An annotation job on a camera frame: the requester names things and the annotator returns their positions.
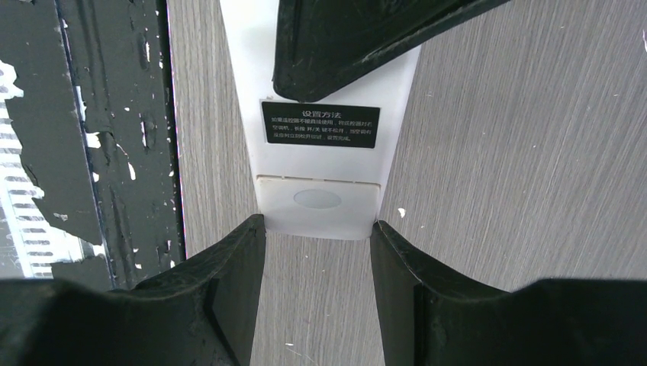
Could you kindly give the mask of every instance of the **wood grain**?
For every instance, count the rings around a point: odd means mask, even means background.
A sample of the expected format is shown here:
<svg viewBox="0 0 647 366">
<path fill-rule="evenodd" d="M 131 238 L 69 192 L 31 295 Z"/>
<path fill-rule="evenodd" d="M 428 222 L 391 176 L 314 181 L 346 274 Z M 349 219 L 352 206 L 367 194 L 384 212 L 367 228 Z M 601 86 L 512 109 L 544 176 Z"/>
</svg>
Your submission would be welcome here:
<svg viewBox="0 0 647 366">
<path fill-rule="evenodd" d="M 217 2 L 169 13 L 192 255 L 257 207 Z M 643 29 L 641 0 L 515 1 L 426 43 L 383 218 L 506 290 L 647 278 Z M 268 244 L 253 364 L 384 364 L 367 243 Z"/>
</svg>

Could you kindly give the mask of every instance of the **instruction sticker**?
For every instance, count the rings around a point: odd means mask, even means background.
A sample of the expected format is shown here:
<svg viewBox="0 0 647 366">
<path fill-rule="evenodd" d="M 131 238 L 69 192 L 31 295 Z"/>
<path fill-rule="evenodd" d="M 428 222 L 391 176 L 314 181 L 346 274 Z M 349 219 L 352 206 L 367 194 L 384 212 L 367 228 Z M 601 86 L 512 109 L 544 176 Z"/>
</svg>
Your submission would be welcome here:
<svg viewBox="0 0 647 366">
<path fill-rule="evenodd" d="M 268 143 L 373 149 L 380 108 L 262 101 Z"/>
</svg>

